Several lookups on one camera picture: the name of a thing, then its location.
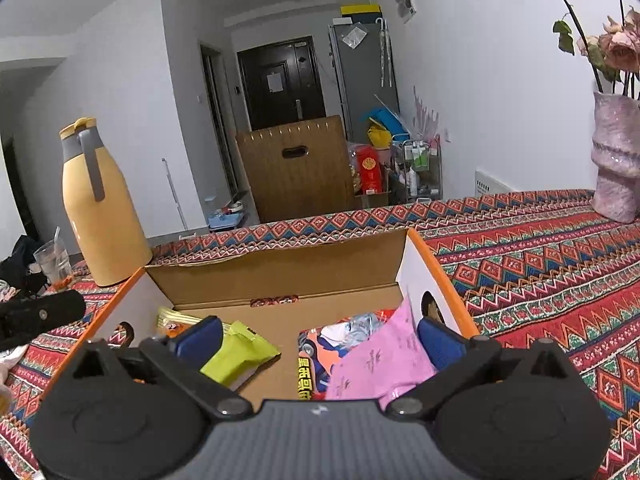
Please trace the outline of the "yellow thermos jug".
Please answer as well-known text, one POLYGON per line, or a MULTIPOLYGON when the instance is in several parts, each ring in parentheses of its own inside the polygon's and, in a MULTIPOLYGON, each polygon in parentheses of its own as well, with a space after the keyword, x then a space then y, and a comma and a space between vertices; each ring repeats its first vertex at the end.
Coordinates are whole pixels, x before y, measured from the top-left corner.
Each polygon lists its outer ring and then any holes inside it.
POLYGON ((103 144, 96 118, 60 131, 62 195, 78 247, 101 287, 127 281, 152 259, 124 175, 103 144))

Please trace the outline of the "pink ceramic vase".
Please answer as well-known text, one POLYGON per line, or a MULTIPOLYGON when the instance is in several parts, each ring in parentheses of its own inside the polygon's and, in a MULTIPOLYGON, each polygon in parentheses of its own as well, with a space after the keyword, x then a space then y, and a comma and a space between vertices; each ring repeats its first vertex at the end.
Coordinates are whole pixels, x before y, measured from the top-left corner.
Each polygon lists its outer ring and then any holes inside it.
POLYGON ((591 160, 598 167, 592 206, 620 223, 634 221, 638 210, 639 102, 594 92, 591 160))

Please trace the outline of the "pink snack packet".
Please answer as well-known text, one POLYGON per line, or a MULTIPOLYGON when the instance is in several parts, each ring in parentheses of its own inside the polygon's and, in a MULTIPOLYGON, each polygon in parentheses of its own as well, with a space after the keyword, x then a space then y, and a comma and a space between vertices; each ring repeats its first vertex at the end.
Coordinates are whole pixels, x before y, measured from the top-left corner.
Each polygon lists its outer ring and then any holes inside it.
POLYGON ((405 299, 390 319, 341 358, 331 373, 326 400, 377 400, 382 410, 437 373, 414 326, 405 299))

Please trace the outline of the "red cardboard snack box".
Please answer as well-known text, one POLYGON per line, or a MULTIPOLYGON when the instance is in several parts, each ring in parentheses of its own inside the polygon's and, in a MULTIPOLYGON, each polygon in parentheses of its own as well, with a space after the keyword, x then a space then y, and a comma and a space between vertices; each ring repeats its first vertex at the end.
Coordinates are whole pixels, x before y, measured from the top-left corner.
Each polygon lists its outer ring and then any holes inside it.
POLYGON ((278 347, 276 362, 240 390, 253 405, 295 400, 297 337, 302 330, 354 314, 395 309, 409 300, 415 318, 432 294, 445 324, 465 338, 478 333, 448 275, 414 229, 329 244, 265 249, 201 263, 141 268, 96 315, 81 341, 108 339, 121 322, 134 342, 154 335, 157 311, 175 308, 226 323, 240 321, 278 347))

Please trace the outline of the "red gift bag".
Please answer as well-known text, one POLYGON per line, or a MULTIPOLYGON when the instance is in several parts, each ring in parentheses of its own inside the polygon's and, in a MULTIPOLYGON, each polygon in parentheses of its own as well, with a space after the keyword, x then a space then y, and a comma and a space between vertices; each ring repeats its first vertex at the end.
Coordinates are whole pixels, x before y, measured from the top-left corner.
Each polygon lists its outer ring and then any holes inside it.
POLYGON ((361 145, 356 148, 356 159, 363 195, 383 192, 382 172, 378 152, 373 146, 361 145))

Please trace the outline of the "grey refrigerator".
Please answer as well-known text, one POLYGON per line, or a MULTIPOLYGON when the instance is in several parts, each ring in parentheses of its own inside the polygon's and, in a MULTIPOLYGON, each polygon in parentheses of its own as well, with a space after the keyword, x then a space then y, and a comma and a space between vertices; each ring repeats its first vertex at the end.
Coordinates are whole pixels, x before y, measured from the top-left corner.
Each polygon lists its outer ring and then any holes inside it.
POLYGON ((382 51, 381 23, 332 24, 329 38, 347 140, 367 144, 372 110, 385 104, 399 112, 395 75, 388 71, 393 65, 382 51))

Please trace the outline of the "dark entrance door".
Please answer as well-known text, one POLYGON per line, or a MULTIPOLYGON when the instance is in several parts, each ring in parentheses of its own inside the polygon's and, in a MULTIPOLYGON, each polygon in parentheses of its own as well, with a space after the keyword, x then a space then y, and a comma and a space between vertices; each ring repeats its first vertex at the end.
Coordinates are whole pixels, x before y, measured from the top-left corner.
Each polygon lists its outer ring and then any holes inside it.
POLYGON ((250 128, 326 117, 311 36, 265 44, 236 56, 250 128))

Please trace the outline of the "dried pink roses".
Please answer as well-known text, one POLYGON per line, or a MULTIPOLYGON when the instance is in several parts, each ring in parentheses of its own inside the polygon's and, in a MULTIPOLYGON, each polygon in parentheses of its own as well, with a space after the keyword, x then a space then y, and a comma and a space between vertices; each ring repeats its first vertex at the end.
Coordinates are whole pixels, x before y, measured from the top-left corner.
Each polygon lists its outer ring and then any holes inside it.
POLYGON ((594 88, 639 99, 639 0, 560 0, 558 49, 589 64, 594 88))

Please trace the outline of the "blue orange snack bag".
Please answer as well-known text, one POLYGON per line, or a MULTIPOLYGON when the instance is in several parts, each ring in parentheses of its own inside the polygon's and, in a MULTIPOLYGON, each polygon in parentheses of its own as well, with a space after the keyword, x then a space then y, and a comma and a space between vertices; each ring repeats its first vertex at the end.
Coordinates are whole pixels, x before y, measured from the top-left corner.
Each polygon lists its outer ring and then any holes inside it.
POLYGON ((377 310, 343 318, 337 323, 303 330, 297 338, 297 393, 300 400, 326 397, 333 367, 348 352, 367 341, 394 314, 377 310))

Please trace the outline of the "patterned red tablecloth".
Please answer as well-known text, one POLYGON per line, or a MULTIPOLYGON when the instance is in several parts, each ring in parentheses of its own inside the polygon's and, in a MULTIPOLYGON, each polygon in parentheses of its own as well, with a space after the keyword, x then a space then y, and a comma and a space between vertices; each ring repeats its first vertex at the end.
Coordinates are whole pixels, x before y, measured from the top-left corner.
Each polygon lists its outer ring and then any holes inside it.
POLYGON ((519 192, 285 220, 155 249, 159 264, 413 228, 481 333, 507 347, 555 340, 612 422, 601 479, 639 474, 639 228, 587 190, 519 192))

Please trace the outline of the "large orange snack bag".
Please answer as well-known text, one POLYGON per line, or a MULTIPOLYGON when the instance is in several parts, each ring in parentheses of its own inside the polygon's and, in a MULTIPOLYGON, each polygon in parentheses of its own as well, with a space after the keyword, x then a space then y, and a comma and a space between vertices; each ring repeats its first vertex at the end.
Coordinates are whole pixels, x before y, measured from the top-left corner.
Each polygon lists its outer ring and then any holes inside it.
POLYGON ((176 338, 181 335, 209 334, 219 337, 228 332, 230 325, 221 321, 218 316, 207 315, 205 318, 185 314, 183 312, 160 307, 157 311, 156 331, 160 336, 176 338))

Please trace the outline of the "white wall panel box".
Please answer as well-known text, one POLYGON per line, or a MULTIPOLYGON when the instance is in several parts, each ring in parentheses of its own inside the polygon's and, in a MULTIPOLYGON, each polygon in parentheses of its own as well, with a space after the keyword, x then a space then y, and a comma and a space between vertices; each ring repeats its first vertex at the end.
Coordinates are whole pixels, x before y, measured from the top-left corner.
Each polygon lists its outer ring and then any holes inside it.
POLYGON ((397 14, 404 23, 416 15, 416 5, 413 0, 395 0, 395 2, 397 14))

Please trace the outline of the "lime green snack packet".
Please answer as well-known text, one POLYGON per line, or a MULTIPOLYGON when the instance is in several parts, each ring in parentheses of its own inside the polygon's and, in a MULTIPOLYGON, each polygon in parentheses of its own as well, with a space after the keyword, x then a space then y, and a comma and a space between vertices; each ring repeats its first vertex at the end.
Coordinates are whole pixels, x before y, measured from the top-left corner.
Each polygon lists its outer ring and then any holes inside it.
POLYGON ((219 350, 200 368, 200 372, 230 390, 238 390, 257 371, 277 359, 281 352, 254 330, 235 321, 224 324, 219 350))

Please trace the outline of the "yellow box on fridge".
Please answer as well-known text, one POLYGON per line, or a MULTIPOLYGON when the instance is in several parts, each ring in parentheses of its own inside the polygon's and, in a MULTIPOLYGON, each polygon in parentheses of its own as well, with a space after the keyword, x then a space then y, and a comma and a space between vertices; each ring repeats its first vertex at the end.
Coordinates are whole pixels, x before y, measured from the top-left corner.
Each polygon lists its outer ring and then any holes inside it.
POLYGON ((381 7, 378 4, 361 3, 341 6, 341 16, 353 16, 357 14, 381 14, 381 7))

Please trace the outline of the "glass cup with drink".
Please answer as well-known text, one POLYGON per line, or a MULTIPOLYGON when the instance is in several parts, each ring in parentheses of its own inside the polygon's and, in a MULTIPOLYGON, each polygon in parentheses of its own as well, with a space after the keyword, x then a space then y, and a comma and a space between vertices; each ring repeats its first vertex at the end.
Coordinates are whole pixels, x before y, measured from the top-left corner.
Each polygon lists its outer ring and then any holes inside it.
POLYGON ((52 240, 44 243, 34 252, 34 258, 50 285, 57 292, 68 289, 73 283, 74 272, 60 228, 56 228, 52 240))

